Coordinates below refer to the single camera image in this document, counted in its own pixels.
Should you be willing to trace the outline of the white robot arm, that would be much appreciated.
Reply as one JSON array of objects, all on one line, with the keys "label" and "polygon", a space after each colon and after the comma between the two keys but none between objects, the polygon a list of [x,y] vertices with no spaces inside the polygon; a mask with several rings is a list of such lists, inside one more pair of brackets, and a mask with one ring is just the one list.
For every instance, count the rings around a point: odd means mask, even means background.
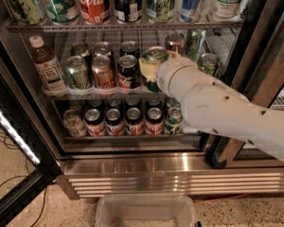
[{"label": "white robot arm", "polygon": [[247,142],[284,163],[284,111],[251,103],[186,57],[163,62],[141,58],[139,63],[144,76],[150,76],[162,92],[180,103],[188,125]]}]

